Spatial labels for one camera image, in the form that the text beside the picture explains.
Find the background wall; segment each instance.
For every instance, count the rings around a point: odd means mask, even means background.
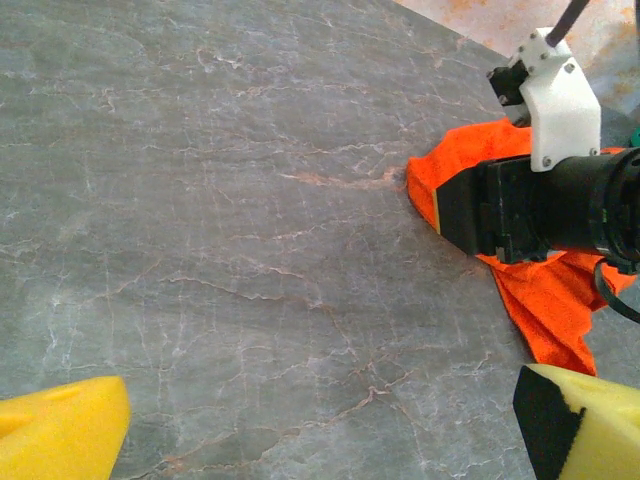
[[[553,26],[568,0],[397,0],[510,56],[536,27]],[[634,0],[591,0],[567,38],[600,101],[640,121]]]

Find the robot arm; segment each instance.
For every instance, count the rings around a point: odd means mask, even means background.
[[[552,251],[602,256],[598,290],[640,323],[602,278],[603,263],[640,272],[640,148],[600,154],[600,104],[562,40],[586,4],[573,0],[556,27],[535,30],[488,74],[511,123],[532,127],[531,155],[459,172],[434,204],[441,235],[470,255],[505,264],[544,261]]]
[[[552,32],[534,31],[507,67],[488,75],[511,123],[532,127],[534,172],[600,152],[600,104],[567,42],[549,45]]]

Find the orange cloth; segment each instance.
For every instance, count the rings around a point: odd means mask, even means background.
[[[530,152],[531,129],[513,127],[506,118],[451,130],[427,156],[409,159],[409,197],[434,226],[437,187],[481,161]],[[478,258],[491,266],[507,312],[537,362],[596,375],[583,335],[591,329],[591,313],[605,306],[593,284],[593,269],[601,257],[558,253],[546,262],[517,265],[502,264],[495,257]],[[615,293],[635,279],[608,266],[603,272]]]

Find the yellow foam pad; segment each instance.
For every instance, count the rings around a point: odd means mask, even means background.
[[[130,416],[120,377],[0,401],[0,478],[107,480]]]
[[[559,401],[532,375],[557,387]],[[521,428],[529,421],[530,438],[525,437],[525,443],[532,463],[534,457],[542,459],[540,463],[548,462],[558,454],[558,443],[566,442],[557,459],[561,469],[549,475],[552,469],[547,468],[547,474],[541,476],[545,469],[538,468],[538,478],[640,479],[640,390],[549,365],[524,367],[521,380],[527,377],[529,386],[519,380],[516,396]],[[536,395],[541,397],[543,392],[547,392],[546,400],[536,401]]]

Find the black wire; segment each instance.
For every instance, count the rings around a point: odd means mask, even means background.
[[[628,318],[629,320],[640,324],[640,312],[634,310],[629,305],[624,303],[618,297],[616,297],[615,293],[611,291],[609,284],[604,278],[602,273],[602,265],[606,263],[606,259],[601,259],[596,263],[596,268],[593,271],[593,279],[596,284],[596,289],[598,293],[602,295],[602,298],[609,304],[611,309],[623,317]]]
[[[555,48],[567,33],[569,33],[569,30],[571,30],[573,24],[576,23],[576,20],[588,3],[589,0],[571,0],[571,3],[560,17],[560,20],[558,20],[556,26],[553,27],[553,30],[547,35],[547,44],[551,48]]]

